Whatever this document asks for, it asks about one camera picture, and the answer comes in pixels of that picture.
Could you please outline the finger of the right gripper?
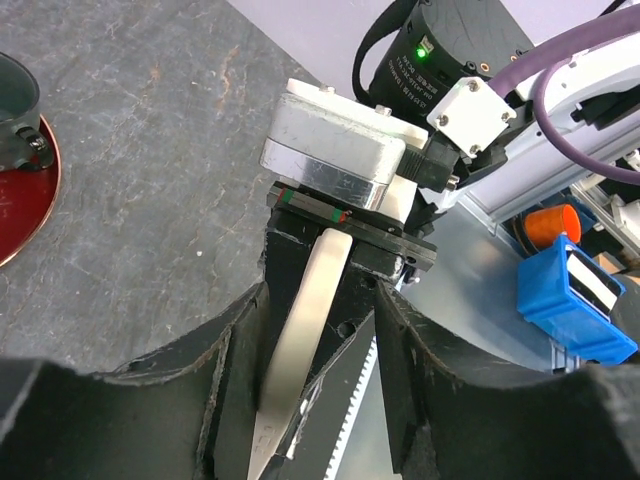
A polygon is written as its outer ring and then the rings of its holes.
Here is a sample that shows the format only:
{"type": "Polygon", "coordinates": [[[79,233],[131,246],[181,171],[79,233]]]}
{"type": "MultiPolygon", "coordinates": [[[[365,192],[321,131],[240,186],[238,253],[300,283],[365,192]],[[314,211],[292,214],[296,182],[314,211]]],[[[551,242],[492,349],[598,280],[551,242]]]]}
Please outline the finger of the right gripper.
{"type": "Polygon", "coordinates": [[[359,411],[374,373],[378,350],[372,319],[374,279],[338,293],[324,354],[335,355],[314,380],[301,404],[296,436],[269,466],[271,479],[337,479],[359,411]]]}

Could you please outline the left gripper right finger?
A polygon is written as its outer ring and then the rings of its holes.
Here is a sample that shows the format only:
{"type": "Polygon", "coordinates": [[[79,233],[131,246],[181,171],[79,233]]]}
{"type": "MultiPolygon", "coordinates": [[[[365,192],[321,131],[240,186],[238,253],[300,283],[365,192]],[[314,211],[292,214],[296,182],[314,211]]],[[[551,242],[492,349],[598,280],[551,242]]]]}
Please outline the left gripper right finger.
{"type": "Polygon", "coordinates": [[[522,367],[386,285],[374,317],[392,468],[403,478],[638,477],[637,366],[522,367]]]}

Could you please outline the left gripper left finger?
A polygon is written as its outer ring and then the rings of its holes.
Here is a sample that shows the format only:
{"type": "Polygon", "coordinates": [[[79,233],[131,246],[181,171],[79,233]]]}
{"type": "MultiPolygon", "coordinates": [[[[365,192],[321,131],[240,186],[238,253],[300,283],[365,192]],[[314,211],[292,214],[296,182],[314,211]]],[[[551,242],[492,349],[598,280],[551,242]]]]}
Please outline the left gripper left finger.
{"type": "Polygon", "coordinates": [[[244,479],[256,412],[265,284],[112,372],[1,362],[5,479],[244,479]]]}

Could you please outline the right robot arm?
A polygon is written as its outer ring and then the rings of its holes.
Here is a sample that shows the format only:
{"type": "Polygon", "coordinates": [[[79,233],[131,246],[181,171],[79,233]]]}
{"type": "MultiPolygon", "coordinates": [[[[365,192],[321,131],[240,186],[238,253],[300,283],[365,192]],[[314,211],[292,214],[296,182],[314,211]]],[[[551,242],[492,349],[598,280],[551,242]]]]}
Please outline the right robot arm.
{"type": "Polygon", "coordinates": [[[263,251],[273,352],[248,475],[278,475],[325,369],[375,321],[387,438],[405,479],[635,479],[636,344],[620,281],[566,234],[529,258],[456,212],[538,145],[635,184],[556,131],[551,108],[625,90],[639,7],[533,45],[498,1],[396,1],[355,56],[352,98],[290,80],[260,157],[278,181],[263,251]]]}

